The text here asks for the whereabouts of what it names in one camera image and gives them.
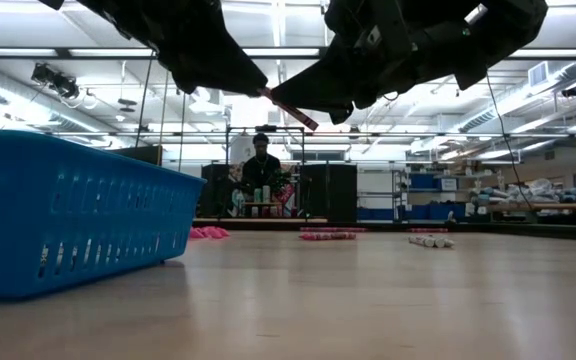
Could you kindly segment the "person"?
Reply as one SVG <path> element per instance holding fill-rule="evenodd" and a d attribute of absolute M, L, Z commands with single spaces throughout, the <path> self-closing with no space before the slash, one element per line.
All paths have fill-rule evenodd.
<path fill-rule="evenodd" d="M 256 134 L 252 143 L 254 155 L 244 163 L 241 179 L 242 190 L 250 196 L 257 188 L 268 186 L 273 189 L 281 169 L 280 160 L 268 153 L 269 138 L 265 134 Z"/>

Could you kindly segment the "ceiling air vent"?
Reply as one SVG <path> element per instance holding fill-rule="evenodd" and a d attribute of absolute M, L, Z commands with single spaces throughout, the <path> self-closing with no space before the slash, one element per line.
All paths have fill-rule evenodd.
<path fill-rule="evenodd" d="M 549 80 L 549 62 L 542 61 L 527 72 L 528 84 L 531 88 L 545 84 Z"/>

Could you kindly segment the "small table with cups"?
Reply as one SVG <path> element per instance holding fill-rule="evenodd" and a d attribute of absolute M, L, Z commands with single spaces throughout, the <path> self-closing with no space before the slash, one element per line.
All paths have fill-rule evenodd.
<path fill-rule="evenodd" d="M 242 215 L 248 218 L 285 218 L 289 211 L 283 198 L 269 185 L 263 185 L 254 188 L 252 194 L 244 195 Z"/>

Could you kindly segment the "thin black gantry frame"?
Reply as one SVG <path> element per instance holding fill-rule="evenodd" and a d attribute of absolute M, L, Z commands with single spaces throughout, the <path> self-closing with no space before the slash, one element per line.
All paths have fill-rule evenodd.
<path fill-rule="evenodd" d="M 277 181 L 273 192 L 279 194 L 287 203 L 289 215 L 285 218 L 306 218 L 303 213 L 302 176 L 304 162 L 284 160 L 271 146 L 276 140 L 287 145 L 291 139 L 303 142 L 305 130 L 295 126 L 262 125 L 257 127 L 228 126 L 225 132 L 225 165 L 229 168 L 229 185 L 226 193 L 224 214 L 221 218 L 248 218 L 242 215 L 244 195 L 242 190 L 242 169 L 244 163 L 254 155 L 253 137 L 263 133 L 269 138 L 268 153 L 277 157 L 281 169 L 277 174 Z"/>

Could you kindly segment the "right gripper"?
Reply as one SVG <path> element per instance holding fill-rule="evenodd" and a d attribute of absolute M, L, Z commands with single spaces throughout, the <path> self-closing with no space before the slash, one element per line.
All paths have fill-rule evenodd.
<path fill-rule="evenodd" d="M 297 108 L 338 108 L 339 125 L 388 93 L 461 70 L 461 0 L 331 0 L 326 54 L 271 91 Z"/>

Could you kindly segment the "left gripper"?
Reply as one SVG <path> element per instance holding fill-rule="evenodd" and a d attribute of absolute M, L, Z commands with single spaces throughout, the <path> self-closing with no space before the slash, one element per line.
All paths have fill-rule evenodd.
<path fill-rule="evenodd" d="M 117 29 L 157 51 L 178 89 L 258 95 L 268 79 L 232 39 L 221 0 L 117 0 Z"/>

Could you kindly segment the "cluttered workbench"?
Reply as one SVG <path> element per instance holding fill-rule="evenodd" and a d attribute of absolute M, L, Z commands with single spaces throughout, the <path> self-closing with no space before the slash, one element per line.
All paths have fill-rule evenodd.
<path fill-rule="evenodd" d="M 469 215 L 488 216 L 493 222 L 576 225 L 576 187 L 547 179 L 473 188 L 469 196 L 473 207 Z"/>

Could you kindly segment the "blue plastic basket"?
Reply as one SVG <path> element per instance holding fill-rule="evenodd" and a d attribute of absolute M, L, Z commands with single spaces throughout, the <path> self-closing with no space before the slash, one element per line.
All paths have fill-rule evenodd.
<path fill-rule="evenodd" d="M 0 130 L 0 299 L 182 255 L 204 184 L 56 137 Z"/>

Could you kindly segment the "pink crayon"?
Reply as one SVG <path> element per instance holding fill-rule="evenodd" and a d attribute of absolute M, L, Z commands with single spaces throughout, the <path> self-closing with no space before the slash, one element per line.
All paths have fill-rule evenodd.
<path fill-rule="evenodd" d="M 311 131 L 316 131 L 317 128 L 319 127 L 319 124 L 316 121 L 314 121 L 312 118 L 307 116 L 305 113 L 303 113 L 299 109 L 292 107 L 292 106 L 289 106 L 289 105 L 282 104 L 278 100 L 275 100 L 272 97 L 271 90 L 269 88 L 259 89 L 258 92 L 262 96 L 264 96 L 265 98 L 270 100 L 278 108 L 280 108 L 281 110 L 283 110 L 284 112 L 288 113 L 293 118 L 295 118 L 298 122 L 300 122 L 302 125 L 304 125 L 307 129 L 309 129 Z"/>
<path fill-rule="evenodd" d="M 299 238 L 305 241 L 333 241 L 333 240 L 355 240 L 357 235 L 355 233 L 348 232 L 312 232 L 312 233 L 301 233 Z"/>

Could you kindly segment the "ceiling light strip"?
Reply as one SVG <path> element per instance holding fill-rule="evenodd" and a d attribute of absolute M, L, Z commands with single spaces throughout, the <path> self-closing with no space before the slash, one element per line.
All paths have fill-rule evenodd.
<path fill-rule="evenodd" d="M 521 49 L 510 55 L 510 58 L 573 58 L 576 49 Z"/>
<path fill-rule="evenodd" d="M 57 52 L 50 48 L 0 48 L 0 57 L 55 57 Z"/>
<path fill-rule="evenodd" d="M 149 49 L 141 48 L 75 48 L 69 49 L 73 57 L 117 57 L 117 58 L 137 58 L 149 57 L 153 52 Z"/>
<path fill-rule="evenodd" d="M 267 48 L 244 48 L 244 53 L 254 58 L 317 58 L 320 49 L 315 48 L 290 48 L 290 47 L 267 47 Z"/>

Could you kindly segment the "shelf with blue bins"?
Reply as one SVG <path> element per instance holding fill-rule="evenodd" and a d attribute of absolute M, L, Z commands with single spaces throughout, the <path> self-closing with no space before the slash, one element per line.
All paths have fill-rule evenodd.
<path fill-rule="evenodd" d="M 457 175 L 406 168 L 393 171 L 391 179 L 395 221 L 443 222 L 466 215 L 469 190 Z"/>

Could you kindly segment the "black cabinet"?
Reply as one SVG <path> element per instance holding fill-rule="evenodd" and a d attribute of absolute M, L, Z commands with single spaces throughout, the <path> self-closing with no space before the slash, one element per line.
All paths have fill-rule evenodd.
<path fill-rule="evenodd" d="M 206 183 L 199 200 L 199 215 L 204 218 L 221 217 L 229 185 L 229 168 L 225 164 L 206 165 L 201 169 L 201 177 Z"/>
<path fill-rule="evenodd" d="M 302 198 L 310 217 L 333 223 L 357 220 L 357 167 L 342 164 L 306 165 Z"/>

